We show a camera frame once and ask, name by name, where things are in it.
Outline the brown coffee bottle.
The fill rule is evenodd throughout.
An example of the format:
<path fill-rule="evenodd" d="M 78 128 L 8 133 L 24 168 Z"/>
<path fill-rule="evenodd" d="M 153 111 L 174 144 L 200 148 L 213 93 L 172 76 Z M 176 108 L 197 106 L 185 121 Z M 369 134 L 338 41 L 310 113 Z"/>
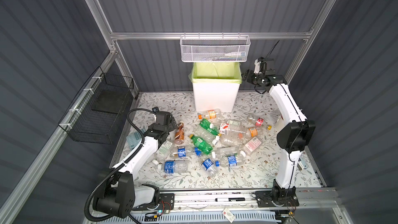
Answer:
<path fill-rule="evenodd" d="M 180 121 L 175 132 L 174 144 L 181 145 L 183 143 L 184 143 L 184 123 Z"/>

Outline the green label white cap bottle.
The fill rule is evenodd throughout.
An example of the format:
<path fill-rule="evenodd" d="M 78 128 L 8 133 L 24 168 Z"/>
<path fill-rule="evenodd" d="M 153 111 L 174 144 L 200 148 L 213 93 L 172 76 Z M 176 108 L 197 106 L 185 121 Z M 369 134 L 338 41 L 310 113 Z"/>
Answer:
<path fill-rule="evenodd" d="M 169 156 L 171 149 L 173 147 L 173 143 L 170 141 L 165 141 L 160 148 L 154 153 L 153 160 L 151 163 L 158 165 L 163 163 L 167 157 Z"/>

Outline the square bottle pink label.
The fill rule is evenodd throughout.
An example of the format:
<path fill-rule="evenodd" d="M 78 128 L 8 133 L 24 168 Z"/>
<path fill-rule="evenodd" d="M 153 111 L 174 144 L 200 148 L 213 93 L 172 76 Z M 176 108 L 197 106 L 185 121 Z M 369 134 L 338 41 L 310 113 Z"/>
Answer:
<path fill-rule="evenodd" d="M 244 144 L 241 149 L 240 149 L 240 154 L 243 157 L 251 155 L 256 149 L 258 149 L 262 144 L 262 141 L 257 138 L 253 137 L 251 140 L 249 140 L 246 144 Z"/>

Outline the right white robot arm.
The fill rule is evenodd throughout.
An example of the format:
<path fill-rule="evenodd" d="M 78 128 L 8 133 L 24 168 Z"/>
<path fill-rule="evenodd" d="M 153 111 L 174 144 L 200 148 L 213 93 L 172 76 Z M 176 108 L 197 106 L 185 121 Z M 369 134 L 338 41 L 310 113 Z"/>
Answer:
<path fill-rule="evenodd" d="M 275 183 L 281 189 L 291 189 L 295 186 L 299 158 L 315 131 L 315 122 L 302 113 L 283 76 L 247 70 L 242 73 L 242 80 L 254 85 L 256 90 L 269 93 L 279 108 L 284 126 L 277 134 L 282 155 Z"/>

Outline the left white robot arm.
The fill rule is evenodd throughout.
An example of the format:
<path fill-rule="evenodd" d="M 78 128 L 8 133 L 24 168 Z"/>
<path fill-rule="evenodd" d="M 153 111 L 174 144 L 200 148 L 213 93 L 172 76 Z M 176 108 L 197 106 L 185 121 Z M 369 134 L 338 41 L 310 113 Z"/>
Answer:
<path fill-rule="evenodd" d="M 99 184 L 84 206 L 87 220 L 102 222 L 112 217 L 126 218 L 140 206 L 156 208 L 159 205 L 159 188 L 149 184 L 136 187 L 134 177 L 178 125 L 169 112 L 157 107 L 149 112 L 155 116 L 155 121 L 145 132 L 131 125 L 140 135 L 139 144 L 121 162 L 99 174 Z"/>

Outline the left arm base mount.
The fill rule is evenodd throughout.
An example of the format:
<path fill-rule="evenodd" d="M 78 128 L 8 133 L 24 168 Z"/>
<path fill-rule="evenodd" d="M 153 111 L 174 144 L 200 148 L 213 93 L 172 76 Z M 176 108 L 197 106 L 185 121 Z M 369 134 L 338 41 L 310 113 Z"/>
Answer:
<path fill-rule="evenodd" d="M 150 203 L 142 204 L 132 209 L 132 211 L 171 211 L 174 209 L 175 194 L 160 193 L 155 196 Z"/>

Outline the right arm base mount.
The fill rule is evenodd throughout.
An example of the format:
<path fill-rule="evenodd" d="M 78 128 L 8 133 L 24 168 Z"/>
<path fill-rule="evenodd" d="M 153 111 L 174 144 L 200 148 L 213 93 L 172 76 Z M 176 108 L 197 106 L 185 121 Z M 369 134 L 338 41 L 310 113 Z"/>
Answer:
<path fill-rule="evenodd" d="M 298 207 L 300 204 L 295 191 L 295 187 L 290 189 L 274 187 L 272 190 L 256 191 L 255 199 L 258 207 Z"/>

